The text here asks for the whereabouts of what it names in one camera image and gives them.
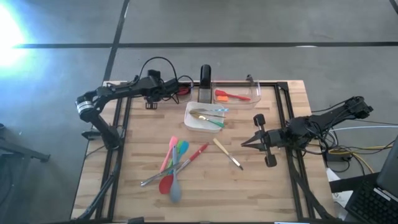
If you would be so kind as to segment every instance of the wooden tabletop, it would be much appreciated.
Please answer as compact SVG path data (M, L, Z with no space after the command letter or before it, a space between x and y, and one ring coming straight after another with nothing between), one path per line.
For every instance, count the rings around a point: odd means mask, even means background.
M311 114L303 81L288 83L294 115ZM162 103L157 110L145 110L144 105L142 98L132 102L114 221L122 222L135 217L144 217L146 222L296 221L284 149L272 148L278 165L269 168L265 165L263 152L240 146L257 131L252 118L258 113L264 114L266 129L280 128L273 88L261 87L261 101L254 109L228 112L225 128L217 134L189 131L183 122L186 103ZM109 123L113 120L115 107L116 101L111 101L101 114ZM168 195L159 193L159 180L140 187L141 181L159 172L172 135L190 143L182 161L202 144L210 143L205 152L178 174L182 189L179 203L172 203ZM214 137L241 163L244 170L236 167L223 154L213 143ZM102 145L101 140L91 141L87 153ZM98 193L105 158L106 150L101 149L86 159L72 218L81 215ZM334 215L322 157L307 154L304 161L312 192ZM108 200L109 197L106 198L104 211L108 209ZM305 210L303 195L301 200Z

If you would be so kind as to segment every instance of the green handle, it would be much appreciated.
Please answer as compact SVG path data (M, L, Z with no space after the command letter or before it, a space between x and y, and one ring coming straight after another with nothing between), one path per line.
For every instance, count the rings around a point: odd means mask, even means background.
M223 127L224 127L224 124L223 124L223 123L221 123L221 122L212 121L212 120L210 120L210 119L208 119L207 121L209 121L209 122L212 122L213 124L215 124L215 125L217 125L217 126L219 126L219 127L221 127L221 128L223 128Z

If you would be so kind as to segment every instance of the gray floor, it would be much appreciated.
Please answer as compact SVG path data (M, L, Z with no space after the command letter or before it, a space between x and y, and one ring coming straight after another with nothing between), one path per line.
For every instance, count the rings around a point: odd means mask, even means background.
M2 1L26 44L111 43L123 0ZM387 0L136 0L131 1L121 42L373 42L398 41L398 15ZM110 49L13 50L19 60L0 67L0 120L6 136L50 153L32 161L12 223L68 220L90 126L74 101L100 85ZM169 58L179 75L198 79L208 63L216 79L305 80L313 109L353 95L373 106L369 120L396 123L398 47L119 49L111 80L131 80L149 57ZM163 62L164 78L171 70ZM347 121L343 126L365 126ZM398 129L340 131L340 144L383 145ZM364 156L380 170L387 151ZM335 169L344 164L331 164ZM360 175L359 166L341 177Z

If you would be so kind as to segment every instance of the gray spoon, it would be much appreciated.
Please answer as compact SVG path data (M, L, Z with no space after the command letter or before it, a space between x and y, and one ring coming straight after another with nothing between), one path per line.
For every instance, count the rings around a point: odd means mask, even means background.
M177 148L173 148L173 164L177 164ZM181 200L181 190L180 185L177 181L177 169L173 170L173 183L170 188L170 199L173 203L177 203Z

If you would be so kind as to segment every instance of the black keyboard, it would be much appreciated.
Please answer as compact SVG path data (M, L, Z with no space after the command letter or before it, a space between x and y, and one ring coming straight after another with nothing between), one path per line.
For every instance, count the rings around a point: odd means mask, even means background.
M346 209L365 223L398 224L398 203L392 198L388 200L375 192L369 182L363 182L360 188L354 191Z

